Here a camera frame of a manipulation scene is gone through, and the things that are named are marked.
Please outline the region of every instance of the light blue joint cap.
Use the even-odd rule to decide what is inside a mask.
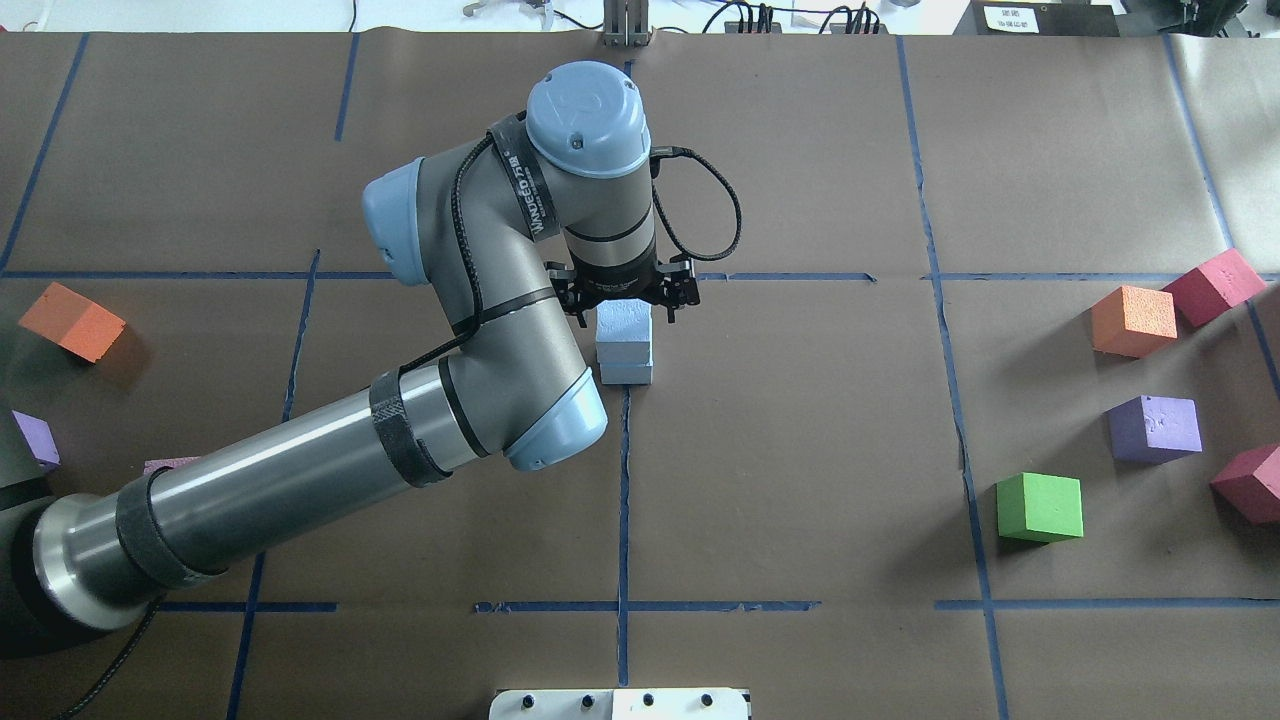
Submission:
[[[640,91],[622,70],[591,60],[561,65],[529,94],[525,128],[557,168],[620,178],[649,159]]]
[[[517,470],[541,470],[594,445],[608,424],[600,391],[588,368],[504,455]]]
[[[383,261],[404,284],[428,284],[417,242],[417,170],[422,158],[365,186],[365,224]]]

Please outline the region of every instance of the cube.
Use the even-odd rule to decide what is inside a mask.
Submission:
[[[1108,410],[1107,421],[1116,460],[1158,465],[1202,450],[1193,400],[1138,396]]]
[[[90,363],[124,332],[124,320],[60,283],[50,284],[18,324]]]
[[[58,446],[54,445],[54,434],[49,430],[49,423],[18,411],[14,411],[13,419],[18,420],[22,437],[27,438],[27,447],[31,448],[40,469],[46,474],[56,470],[63,459],[58,456]]]
[[[644,363],[600,363],[600,383],[607,386],[653,384],[653,351]]]
[[[151,473],[155,473],[160,468],[169,468],[169,469],[182,468],[183,465],[191,465],[196,460],[200,460],[200,457],[198,456],[197,457],[165,457],[164,460],[145,460],[142,462],[142,474],[143,475],[150,475]]]
[[[1280,445],[1236,455],[1210,487],[1254,525],[1280,521]]]
[[[1092,310],[1093,348],[1125,357],[1146,357],[1178,340],[1174,296],[1158,290],[1121,286]]]
[[[653,360],[652,306],[644,300],[605,300],[595,309],[595,359],[644,365]]]
[[[996,483],[996,525],[1006,538],[1057,542],[1084,537],[1080,480],[1021,473]]]
[[[1226,313],[1266,290],[1249,261],[1234,247],[1210,258],[1165,288],[1174,305],[1193,327]]]

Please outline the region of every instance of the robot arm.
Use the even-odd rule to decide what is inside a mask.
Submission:
[[[480,145],[370,183],[375,243],[401,282],[435,288],[457,352],[113,496],[0,505],[5,655],[123,628],[169,589],[486,455],[536,470],[599,439],[604,407],[564,313],[698,302],[691,261],[655,259],[649,155],[635,85],[571,63]],[[548,273],[530,240],[561,232],[575,268]]]

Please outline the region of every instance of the white label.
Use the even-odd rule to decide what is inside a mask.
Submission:
[[[996,8],[986,5],[987,27],[1002,32],[1039,32],[1036,24],[1036,10],[1032,8]]]

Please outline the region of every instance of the orange cube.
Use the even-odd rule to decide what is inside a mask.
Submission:
[[[1121,286],[1093,306],[1093,348],[1146,357],[1178,340],[1174,296],[1158,290]]]
[[[18,324],[90,363],[97,363],[124,332],[124,320],[101,305],[52,283]]]

